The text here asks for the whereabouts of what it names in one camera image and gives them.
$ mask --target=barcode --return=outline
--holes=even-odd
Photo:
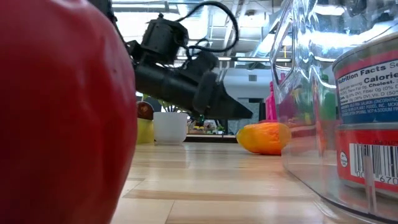
[[[364,156],[373,162],[374,181],[398,185],[398,146],[350,144],[349,161],[351,175],[365,177]]]

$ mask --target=yellow cup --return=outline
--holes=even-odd
[[[154,122],[137,118],[137,144],[153,143],[154,139]]]

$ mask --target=clear plastic container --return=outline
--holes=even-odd
[[[333,205],[398,222],[397,3],[282,7],[271,69],[278,120],[292,132],[285,168]],[[287,39],[292,62],[280,65]]]

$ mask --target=wooden table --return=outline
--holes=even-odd
[[[137,146],[113,224],[361,223],[237,144]]]

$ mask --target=white bowl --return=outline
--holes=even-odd
[[[155,112],[154,129],[156,144],[179,145],[187,137],[186,113]]]

